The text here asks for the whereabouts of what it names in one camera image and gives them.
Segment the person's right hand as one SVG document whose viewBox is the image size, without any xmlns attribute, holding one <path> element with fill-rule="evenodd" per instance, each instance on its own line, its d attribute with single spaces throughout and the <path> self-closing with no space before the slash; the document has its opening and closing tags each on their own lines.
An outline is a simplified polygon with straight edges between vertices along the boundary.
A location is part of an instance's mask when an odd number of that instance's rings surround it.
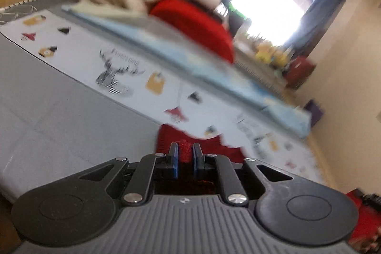
<svg viewBox="0 0 381 254">
<path fill-rule="evenodd" d="M 380 249 L 380 230 L 372 237 L 351 239 L 349 244 L 358 253 L 375 253 Z"/>
</svg>

